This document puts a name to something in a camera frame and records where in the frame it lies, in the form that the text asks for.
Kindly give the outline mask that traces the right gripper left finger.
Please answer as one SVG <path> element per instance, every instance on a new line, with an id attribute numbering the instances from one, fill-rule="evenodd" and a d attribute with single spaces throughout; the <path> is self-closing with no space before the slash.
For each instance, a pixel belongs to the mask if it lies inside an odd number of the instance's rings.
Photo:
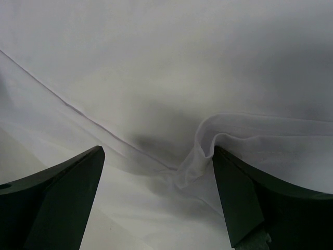
<path id="1" fill-rule="evenodd" d="M 1 249 L 79 249 L 105 161 L 95 146 L 1 185 Z"/>

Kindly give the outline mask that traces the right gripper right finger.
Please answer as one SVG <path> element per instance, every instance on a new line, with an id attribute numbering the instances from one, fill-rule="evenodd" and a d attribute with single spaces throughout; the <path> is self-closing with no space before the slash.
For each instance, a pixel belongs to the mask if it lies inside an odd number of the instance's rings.
<path id="1" fill-rule="evenodd" d="M 332 195 L 263 172 L 221 147 L 214 176 L 233 249 L 332 249 Z"/>

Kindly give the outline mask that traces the white t shirt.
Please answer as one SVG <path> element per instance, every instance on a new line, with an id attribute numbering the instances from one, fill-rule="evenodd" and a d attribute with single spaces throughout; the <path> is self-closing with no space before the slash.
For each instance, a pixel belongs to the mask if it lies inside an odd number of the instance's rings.
<path id="1" fill-rule="evenodd" d="M 81 249 L 230 249 L 216 145 L 332 192 L 332 1 L 1 1 L 1 181 L 95 145 Z"/>

